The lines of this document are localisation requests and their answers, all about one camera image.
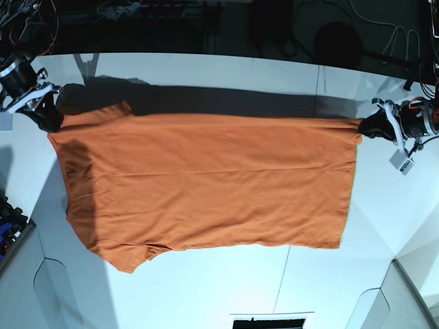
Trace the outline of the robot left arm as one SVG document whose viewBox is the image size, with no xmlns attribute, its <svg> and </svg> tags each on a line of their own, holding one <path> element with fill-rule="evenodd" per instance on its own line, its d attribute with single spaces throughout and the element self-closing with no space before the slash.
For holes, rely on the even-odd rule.
<svg viewBox="0 0 439 329">
<path fill-rule="evenodd" d="M 420 151 L 425 146 L 422 138 L 430 141 L 438 138 L 438 85 L 435 90 L 430 90 L 423 82 L 423 66 L 431 58 L 433 74 L 438 78 L 438 2 L 429 2 L 428 18 L 428 44 L 427 53 L 421 57 L 418 64 L 402 61 L 401 66 L 406 66 L 410 71 L 403 89 L 411 90 L 414 78 L 418 78 L 424 95 L 409 101 L 397 104 L 391 100 L 374 98 L 372 103 L 379 110 L 359 124 L 359 133 L 368 138 L 384 138 L 393 142 L 398 150 L 393 155 L 395 159 L 412 162 L 412 154 Z"/>
</svg>

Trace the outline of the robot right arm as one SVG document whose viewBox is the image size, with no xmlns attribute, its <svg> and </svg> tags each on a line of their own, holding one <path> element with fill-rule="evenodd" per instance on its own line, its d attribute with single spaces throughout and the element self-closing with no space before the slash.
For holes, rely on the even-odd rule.
<svg viewBox="0 0 439 329">
<path fill-rule="evenodd" d="M 60 129 L 63 114 L 56 109 L 54 96 L 60 86 L 48 81 L 45 68 L 35 70 L 32 62 L 48 54 L 57 34 L 46 49 L 26 41 L 31 25 L 50 27 L 40 17 L 42 1 L 1 2 L 1 114 L 23 114 L 48 133 Z"/>
</svg>

